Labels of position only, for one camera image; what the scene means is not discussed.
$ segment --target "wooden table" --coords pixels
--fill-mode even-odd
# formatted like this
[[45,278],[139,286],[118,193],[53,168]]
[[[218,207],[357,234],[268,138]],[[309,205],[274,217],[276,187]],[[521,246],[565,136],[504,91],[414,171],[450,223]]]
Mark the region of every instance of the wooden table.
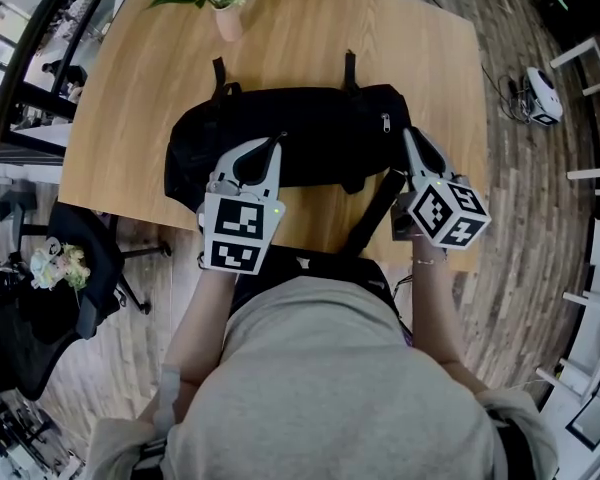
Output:
[[[230,44],[210,6],[150,2],[127,0],[105,38],[73,124],[62,202],[197,229],[195,215],[164,195],[164,158],[176,121],[211,97],[212,59],[222,56],[243,90],[341,87],[347,49],[359,85],[391,83],[414,124],[484,193],[485,97],[470,22],[417,0],[250,0],[245,34]],[[337,251],[381,178],[353,196],[340,186],[282,189],[287,214],[274,243]],[[452,267],[472,270],[477,253],[452,253]],[[411,244],[392,241],[387,216],[366,256],[405,263]]]

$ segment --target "black bag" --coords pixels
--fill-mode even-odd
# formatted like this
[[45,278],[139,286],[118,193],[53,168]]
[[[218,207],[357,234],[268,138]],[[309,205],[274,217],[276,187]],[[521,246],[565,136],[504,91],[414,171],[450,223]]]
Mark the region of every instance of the black bag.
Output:
[[[352,194],[362,190],[366,177],[388,167],[407,170],[402,131],[411,120],[404,97],[391,85],[360,89],[352,52],[345,57],[344,90],[242,92],[238,83],[225,84],[221,58],[213,65],[213,97],[180,118],[167,148],[165,194],[190,210],[204,201],[220,157],[263,137],[278,138],[282,146],[281,187],[341,184]],[[249,162],[242,166],[245,173],[262,170],[257,155]]]

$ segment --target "person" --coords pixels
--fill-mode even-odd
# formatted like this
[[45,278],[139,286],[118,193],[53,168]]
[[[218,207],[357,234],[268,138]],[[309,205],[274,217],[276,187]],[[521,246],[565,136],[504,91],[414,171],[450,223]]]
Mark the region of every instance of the person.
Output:
[[96,424],[87,478],[553,478],[531,397],[463,365],[445,251],[418,233],[412,276],[410,347],[371,260],[272,246],[258,276],[203,270],[156,397]]
[[[45,62],[42,65],[42,71],[44,73],[51,73],[53,76],[57,76],[61,62],[61,60]],[[82,68],[81,66],[71,65],[67,68],[67,74],[65,76],[65,79],[74,87],[84,87],[84,84],[87,82],[87,74],[84,68]]]
[[24,112],[26,105],[22,103],[16,103],[13,108],[9,111],[9,123],[18,125],[24,119]]

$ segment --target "bag strap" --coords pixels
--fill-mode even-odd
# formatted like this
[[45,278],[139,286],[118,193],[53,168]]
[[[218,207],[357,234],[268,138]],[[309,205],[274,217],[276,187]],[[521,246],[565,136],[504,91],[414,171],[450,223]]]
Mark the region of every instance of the bag strap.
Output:
[[356,83],[356,54],[351,50],[347,50],[344,56],[344,87],[351,95],[360,92]]
[[227,82],[227,71],[224,67],[222,57],[213,59],[213,72],[216,75],[216,88],[213,91],[213,96],[209,100],[209,108],[207,109],[207,119],[204,123],[205,129],[208,131],[216,130],[218,127],[218,119],[220,117],[220,107],[225,96],[239,96],[242,94],[242,88],[238,82]]
[[344,88],[359,112],[366,111],[362,91],[356,83],[356,54],[347,50],[344,56]]
[[213,72],[216,75],[216,90],[213,91],[212,101],[220,99],[222,95],[222,88],[227,82],[227,70],[224,68],[224,62],[222,57],[213,59]]
[[347,243],[338,254],[345,256],[358,257],[365,247],[369,245],[371,237],[380,225],[380,221],[391,209],[393,202],[406,183],[403,173],[390,169],[387,175],[380,183],[378,191],[373,196],[369,206],[362,215],[360,221],[349,232]]
[[513,420],[502,418],[496,411],[487,411],[487,414],[496,426],[507,456],[508,478],[535,480],[533,455],[524,432]]
[[156,439],[140,447],[140,457],[131,470],[131,480],[163,480],[160,463],[167,449],[167,439]]

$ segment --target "flower vase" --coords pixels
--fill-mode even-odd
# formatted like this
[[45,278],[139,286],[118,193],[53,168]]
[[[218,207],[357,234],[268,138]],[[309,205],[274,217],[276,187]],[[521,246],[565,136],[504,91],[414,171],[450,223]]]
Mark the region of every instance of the flower vase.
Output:
[[230,5],[224,9],[213,8],[216,15],[216,23],[218,24],[218,31],[222,36],[222,39],[232,43],[242,37],[242,22],[240,21],[240,7],[237,5]]

